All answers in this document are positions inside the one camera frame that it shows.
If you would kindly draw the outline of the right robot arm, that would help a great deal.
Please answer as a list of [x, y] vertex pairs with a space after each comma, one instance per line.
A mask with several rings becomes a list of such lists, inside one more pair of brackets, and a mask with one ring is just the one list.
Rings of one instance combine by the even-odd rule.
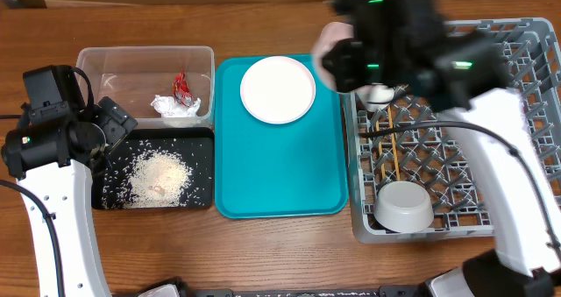
[[331, 90], [369, 109], [406, 84], [458, 142], [494, 226], [495, 247], [421, 285], [425, 296], [550, 296], [560, 280], [560, 209], [508, 88], [498, 47], [483, 33], [360, 33], [326, 25], [313, 63]]

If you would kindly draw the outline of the red snack wrapper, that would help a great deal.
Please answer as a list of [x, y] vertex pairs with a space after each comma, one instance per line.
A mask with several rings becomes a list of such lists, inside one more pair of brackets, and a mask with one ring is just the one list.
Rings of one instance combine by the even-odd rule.
[[184, 72], [179, 73], [173, 82], [173, 96], [175, 101], [183, 106], [189, 107], [192, 105], [193, 96], [188, 88], [186, 75]]

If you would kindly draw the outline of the white round plate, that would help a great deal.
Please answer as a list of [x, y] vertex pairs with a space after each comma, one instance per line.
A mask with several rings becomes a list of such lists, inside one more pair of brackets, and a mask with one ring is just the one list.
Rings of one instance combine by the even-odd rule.
[[245, 109], [267, 124], [289, 124], [303, 117], [316, 98], [316, 82], [300, 61], [287, 56], [259, 60], [240, 83]]

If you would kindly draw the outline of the pink shallow bowl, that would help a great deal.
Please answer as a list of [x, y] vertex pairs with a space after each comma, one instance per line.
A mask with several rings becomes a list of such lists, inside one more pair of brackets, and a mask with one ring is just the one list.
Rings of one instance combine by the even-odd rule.
[[335, 78], [333, 74], [323, 67], [322, 58], [338, 41], [349, 38], [352, 38], [351, 25], [342, 22], [331, 22], [322, 29], [319, 38], [311, 50], [312, 63], [316, 75], [332, 91], [337, 90]]

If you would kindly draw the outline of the grey bowl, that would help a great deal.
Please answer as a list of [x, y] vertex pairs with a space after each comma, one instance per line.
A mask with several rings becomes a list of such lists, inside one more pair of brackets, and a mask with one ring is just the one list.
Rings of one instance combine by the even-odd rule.
[[393, 181], [382, 187], [373, 215], [385, 229], [399, 233], [425, 230], [434, 219], [429, 193], [410, 181]]

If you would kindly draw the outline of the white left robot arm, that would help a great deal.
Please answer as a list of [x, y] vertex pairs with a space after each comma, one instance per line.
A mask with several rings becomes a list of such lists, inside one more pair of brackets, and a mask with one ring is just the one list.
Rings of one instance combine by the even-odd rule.
[[74, 112], [10, 131], [2, 158], [29, 217], [42, 296], [108, 296], [93, 224], [92, 170], [137, 126], [109, 97], [82, 121]]

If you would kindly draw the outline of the white napkin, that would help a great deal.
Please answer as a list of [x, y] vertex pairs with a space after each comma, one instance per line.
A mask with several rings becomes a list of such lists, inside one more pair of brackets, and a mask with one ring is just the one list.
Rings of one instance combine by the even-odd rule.
[[150, 105], [162, 117], [195, 117], [201, 106], [201, 99], [189, 99], [184, 105], [176, 102], [173, 96], [156, 95]]

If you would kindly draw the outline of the white cup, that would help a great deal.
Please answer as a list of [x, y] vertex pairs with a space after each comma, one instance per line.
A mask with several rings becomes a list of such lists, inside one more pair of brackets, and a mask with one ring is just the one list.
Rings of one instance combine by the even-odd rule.
[[386, 85], [372, 85], [367, 88], [365, 107], [368, 111], [385, 109], [394, 99], [395, 91]]

